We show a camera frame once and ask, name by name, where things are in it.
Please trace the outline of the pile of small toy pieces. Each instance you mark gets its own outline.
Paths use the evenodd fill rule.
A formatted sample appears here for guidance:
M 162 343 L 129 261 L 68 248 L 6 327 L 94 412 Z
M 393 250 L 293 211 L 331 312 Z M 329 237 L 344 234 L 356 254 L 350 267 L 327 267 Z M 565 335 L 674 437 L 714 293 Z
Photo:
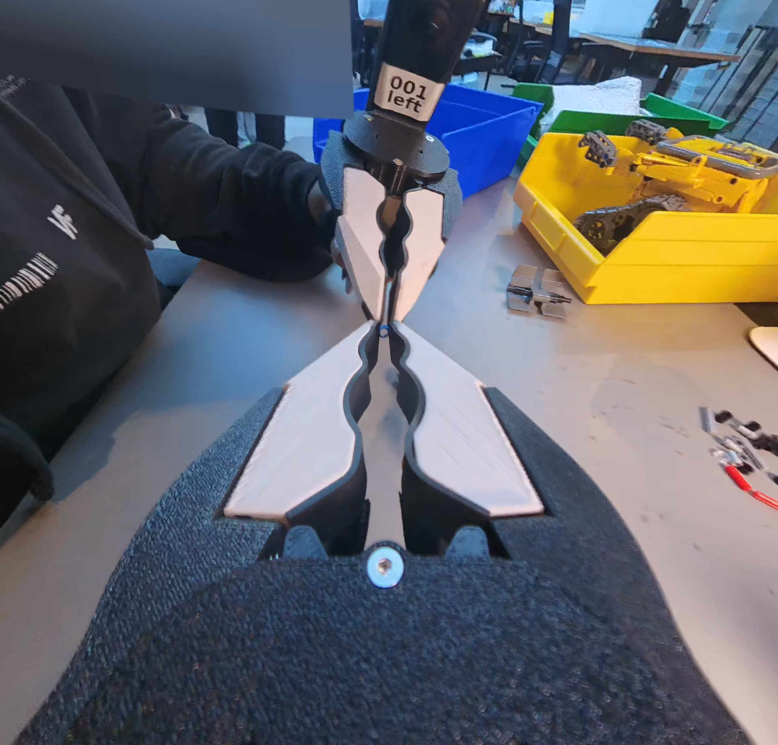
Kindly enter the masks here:
M 748 478 L 761 473 L 777 484 L 776 469 L 763 458 L 763 454 L 777 458 L 777 435 L 768 434 L 756 421 L 740 421 L 726 409 L 714 412 L 700 407 L 699 419 L 701 428 L 714 443 L 710 455 L 728 478 L 738 489 L 776 511 L 776 498 L 753 487 Z

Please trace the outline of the person's left hand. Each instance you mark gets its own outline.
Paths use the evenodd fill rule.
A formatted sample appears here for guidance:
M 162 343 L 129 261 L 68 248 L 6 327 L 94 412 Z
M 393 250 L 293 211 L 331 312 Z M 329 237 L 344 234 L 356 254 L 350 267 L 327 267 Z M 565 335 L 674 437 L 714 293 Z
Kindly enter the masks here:
M 310 188 L 306 197 L 306 202 L 310 215 L 316 225 L 320 241 L 325 245 L 331 261 L 336 264 L 342 272 L 346 294 L 353 293 L 353 285 L 345 266 L 345 260 L 336 244 L 338 212 L 332 205 L 331 199 L 325 191 L 321 177 L 319 177 L 316 180 L 316 183 Z

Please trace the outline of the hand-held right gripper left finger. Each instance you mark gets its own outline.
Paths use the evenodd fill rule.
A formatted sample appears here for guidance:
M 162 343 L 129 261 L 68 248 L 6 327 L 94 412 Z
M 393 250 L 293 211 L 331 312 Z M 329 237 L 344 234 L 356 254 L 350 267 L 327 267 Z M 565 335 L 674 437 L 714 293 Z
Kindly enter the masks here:
M 363 438 L 377 324 L 366 322 L 283 386 L 224 506 L 230 518 L 347 520 L 365 498 Z

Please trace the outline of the grey desk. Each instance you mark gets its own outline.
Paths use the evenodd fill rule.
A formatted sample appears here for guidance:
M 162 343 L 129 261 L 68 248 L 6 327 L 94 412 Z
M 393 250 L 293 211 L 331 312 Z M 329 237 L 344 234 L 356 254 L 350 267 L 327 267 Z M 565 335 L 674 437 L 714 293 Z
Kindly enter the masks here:
M 776 370 L 731 304 L 507 309 L 517 265 L 550 266 L 509 178 L 464 203 L 406 324 L 496 387 L 585 469 L 654 570 L 684 641 L 754 743 L 776 743 L 776 511 L 710 455 L 699 408 L 776 433 Z M 1 725 L 55 688 L 164 491 L 269 390 L 363 322 L 339 270 L 298 284 L 202 263 L 52 463 L 53 502 L 2 527 Z

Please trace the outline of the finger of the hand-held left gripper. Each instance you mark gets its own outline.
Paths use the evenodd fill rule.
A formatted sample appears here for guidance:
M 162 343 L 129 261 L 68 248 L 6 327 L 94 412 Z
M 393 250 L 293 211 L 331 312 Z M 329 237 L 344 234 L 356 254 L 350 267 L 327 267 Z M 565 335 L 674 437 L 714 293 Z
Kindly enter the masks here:
M 398 268 L 391 291 L 391 321 L 401 322 L 415 306 L 445 247 L 444 196 L 427 188 L 404 194 L 400 215 L 407 221 L 395 254 Z
M 345 167 L 342 214 L 336 225 L 336 246 L 366 315 L 388 322 L 389 276 L 384 260 L 385 234 L 380 223 L 387 193 L 369 172 Z

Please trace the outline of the person in black hoodie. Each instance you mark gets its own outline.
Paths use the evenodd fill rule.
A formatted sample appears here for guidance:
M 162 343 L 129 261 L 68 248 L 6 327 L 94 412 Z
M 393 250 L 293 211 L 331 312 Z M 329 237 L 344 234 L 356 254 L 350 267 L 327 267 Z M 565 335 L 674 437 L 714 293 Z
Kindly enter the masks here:
M 149 248 L 80 94 L 2 76 L 2 524 L 198 264 Z

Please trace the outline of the wooden table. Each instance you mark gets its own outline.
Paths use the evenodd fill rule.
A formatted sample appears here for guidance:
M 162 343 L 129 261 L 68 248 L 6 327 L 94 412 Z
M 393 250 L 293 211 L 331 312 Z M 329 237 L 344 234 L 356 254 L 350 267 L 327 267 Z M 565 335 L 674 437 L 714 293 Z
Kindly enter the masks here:
M 716 65 L 727 68 L 739 63 L 743 56 L 737 53 L 722 53 L 704 49 L 686 48 L 676 43 L 654 39 L 630 38 L 579 32 L 578 39 L 591 43 L 602 52 L 600 75 L 609 75 L 612 69 L 628 69 L 637 56 L 648 57 L 660 66 L 660 77 L 654 92 L 667 95 L 676 73 L 682 69 L 696 69 Z

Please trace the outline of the yellow plastic bin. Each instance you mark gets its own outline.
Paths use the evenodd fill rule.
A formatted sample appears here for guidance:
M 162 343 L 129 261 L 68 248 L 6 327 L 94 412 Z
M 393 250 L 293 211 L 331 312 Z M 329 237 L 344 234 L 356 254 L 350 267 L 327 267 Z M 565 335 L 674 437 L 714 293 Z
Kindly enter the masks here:
M 584 158 L 579 136 L 540 138 L 514 192 L 521 220 L 587 304 L 776 302 L 776 185 L 754 214 L 659 212 L 603 255 L 574 227 L 638 186 Z

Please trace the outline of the green plastic bin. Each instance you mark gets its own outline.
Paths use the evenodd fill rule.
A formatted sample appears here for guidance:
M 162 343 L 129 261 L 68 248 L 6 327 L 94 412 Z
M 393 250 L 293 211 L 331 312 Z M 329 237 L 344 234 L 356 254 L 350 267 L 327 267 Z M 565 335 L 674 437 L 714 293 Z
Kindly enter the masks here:
M 552 104 L 552 86 L 538 83 L 519 83 L 513 86 L 511 95 L 542 104 L 539 117 L 530 130 L 517 160 L 517 167 L 523 169 L 530 159 L 541 137 L 541 119 L 547 117 Z M 623 116 L 611 113 L 563 110 L 551 123 L 551 133 L 582 135 L 589 131 L 601 130 L 607 135 L 623 136 L 628 125 L 641 118 L 665 128 L 677 128 L 684 135 L 703 135 L 714 137 L 726 132 L 733 124 L 719 116 L 706 113 L 698 108 L 680 104 L 665 96 L 649 93 L 640 101 L 643 113 L 636 116 Z

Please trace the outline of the grey toy plate assembly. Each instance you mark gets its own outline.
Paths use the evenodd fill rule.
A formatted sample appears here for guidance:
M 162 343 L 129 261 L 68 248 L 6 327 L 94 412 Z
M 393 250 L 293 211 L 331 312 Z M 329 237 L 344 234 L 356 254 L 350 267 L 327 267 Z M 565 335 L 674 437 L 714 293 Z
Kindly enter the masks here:
M 538 312 L 564 321 L 566 306 L 572 303 L 566 291 L 565 276 L 559 270 L 519 265 L 507 284 L 507 308 L 511 312 Z

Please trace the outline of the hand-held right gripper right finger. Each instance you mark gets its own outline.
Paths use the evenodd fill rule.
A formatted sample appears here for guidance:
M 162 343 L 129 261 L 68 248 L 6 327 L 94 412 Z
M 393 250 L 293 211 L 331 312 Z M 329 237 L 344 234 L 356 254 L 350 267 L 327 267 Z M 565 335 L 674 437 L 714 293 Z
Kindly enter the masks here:
M 411 475 L 486 518 L 542 514 L 485 385 L 403 322 L 389 331 Z

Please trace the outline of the white wooden book stand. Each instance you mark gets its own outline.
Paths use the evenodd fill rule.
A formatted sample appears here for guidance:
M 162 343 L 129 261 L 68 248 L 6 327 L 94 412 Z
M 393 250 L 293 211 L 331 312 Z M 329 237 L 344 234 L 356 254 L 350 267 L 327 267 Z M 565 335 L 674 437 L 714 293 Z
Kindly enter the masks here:
M 775 370 L 778 368 L 777 348 L 778 329 L 776 325 L 759 325 L 752 327 L 746 339 L 749 345 L 768 361 Z

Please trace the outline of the blue plastic bin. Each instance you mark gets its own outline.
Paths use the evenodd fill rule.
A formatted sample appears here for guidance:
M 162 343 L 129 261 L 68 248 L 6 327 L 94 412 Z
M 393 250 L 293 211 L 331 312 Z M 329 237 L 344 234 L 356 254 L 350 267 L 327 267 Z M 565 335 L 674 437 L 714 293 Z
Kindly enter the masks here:
M 540 104 L 488 91 L 434 83 L 384 67 L 371 91 L 358 90 L 354 117 L 314 120 L 316 162 L 343 190 L 342 170 L 361 167 L 394 198 L 429 189 L 457 173 L 462 197 L 509 176 Z

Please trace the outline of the black office chair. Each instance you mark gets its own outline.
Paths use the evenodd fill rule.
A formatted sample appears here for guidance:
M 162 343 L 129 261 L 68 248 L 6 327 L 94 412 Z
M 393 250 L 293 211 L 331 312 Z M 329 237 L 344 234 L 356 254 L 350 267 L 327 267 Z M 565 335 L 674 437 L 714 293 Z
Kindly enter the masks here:
M 553 85 L 562 69 L 570 46 L 570 15 L 573 0 L 553 0 L 550 47 L 542 58 L 534 81 Z

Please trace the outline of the person's left forearm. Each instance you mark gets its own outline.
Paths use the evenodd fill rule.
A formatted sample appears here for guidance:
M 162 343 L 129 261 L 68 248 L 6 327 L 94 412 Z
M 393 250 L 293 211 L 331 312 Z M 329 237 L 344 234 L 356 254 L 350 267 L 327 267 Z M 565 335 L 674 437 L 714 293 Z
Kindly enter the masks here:
M 264 144 L 229 146 L 163 108 L 145 130 L 139 212 L 155 236 L 259 280 L 309 280 L 334 262 L 319 165 Z

